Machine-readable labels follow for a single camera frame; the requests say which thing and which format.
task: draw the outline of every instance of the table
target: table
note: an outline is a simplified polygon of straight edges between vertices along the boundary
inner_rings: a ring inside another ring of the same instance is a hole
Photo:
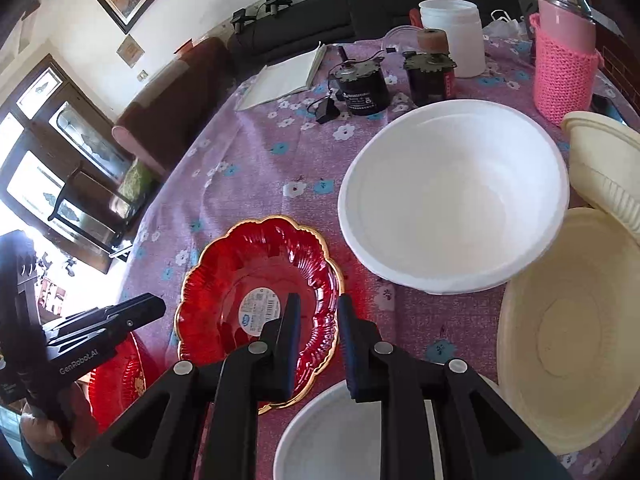
[[[458,97],[490,100],[527,114],[555,140],[566,160],[567,139],[532,102],[530,44],[485,38],[485,47],[486,72],[458,80]],[[380,48],[380,42],[361,41],[345,48],[350,57],[365,59]],[[342,238],[337,196],[349,164],[383,126],[414,105],[402,57],[388,54],[382,67],[392,104],[386,111],[356,118],[340,104],[340,118],[315,123],[306,107],[327,92],[327,72],[338,62],[337,50],[330,48],[311,90],[236,113],[234,106],[250,83],[245,82],[198,136],[146,212],[129,259],[122,300],[151,292],[167,306],[164,318],[138,330],[138,335],[162,369],[173,365],[177,360],[174,312],[182,281],[196,265],[200,251],[242,219],[285,214],[324,235],[359,315],[376,322],[383,338],[432,361],[463,357],[476,371],[496,380],[496,334],[504,286],[475,294],[430,296],[374,276]],[[640,128],[638,115],[602,74],[595,90],[609,95],[629,125]],[[581,204],[572,197],[572,206]],[[343,378],[342,360],[336,354],[305,399],[260,416],[258,480],[271,478],[276,446],[293,416]],[[597,478],[606,469],[639,410],[640,396],[636,396],[603,439],[561,458],[574,478]]]

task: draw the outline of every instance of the metal screw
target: metal screw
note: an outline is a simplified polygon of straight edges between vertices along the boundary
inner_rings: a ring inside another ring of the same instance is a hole
[[[449,361],[449,370],[457,374],[463,374],[468,369],[468,366],[462,359],[452,359]]]
[[[386,341],[378,341],[375,345],[373,345],[373,349],[377,354],[391,354],[394,351],[394,346],[391,343],[387,343]]]
[[[174,365],[174,372],[176,375],[187,375],[193,370],[193,365],[189,361],[178,361]]]
[[[264,341],[254,341],[249,345],[249,352],[251,354],[264,354],[269,349],[269,346]]]

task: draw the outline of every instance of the red scalloped plate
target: red scalloped plate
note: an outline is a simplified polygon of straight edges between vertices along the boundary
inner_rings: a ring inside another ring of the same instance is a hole
[[[89,403],[102,433],[160,376],[144,345],[132,333],[117,354],[91,372]]]
[[[205,365],[258,339],[279,317],[290,292],[300,295],[300,355],[293,397],[298,402],[334,355],[342,273],[322,236],[286,216],[239,222],[210,243],[184,280],[175,313],[178,359]]]

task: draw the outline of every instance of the open book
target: open book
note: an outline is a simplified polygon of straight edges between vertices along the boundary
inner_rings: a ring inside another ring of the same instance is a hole
[[[311,52],[276,65],[265,66],[236,106],[236,110],[247,110],[286,95],[309,90],[325,51],[326,45],[319,44]]]

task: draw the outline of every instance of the black leather couch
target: black leather couch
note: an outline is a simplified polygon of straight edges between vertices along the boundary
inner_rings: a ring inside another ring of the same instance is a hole
[[[350,43],[382,38],[409,23],[409,11],[423,0],[305,0],[249,23],[234,34],[227,47],[239,69],[239,80],[273,64],[308,52],[323,43]],[[521,15],[518,0],[468,0],[478,6],[482,25],[495,9],[512,18]]]

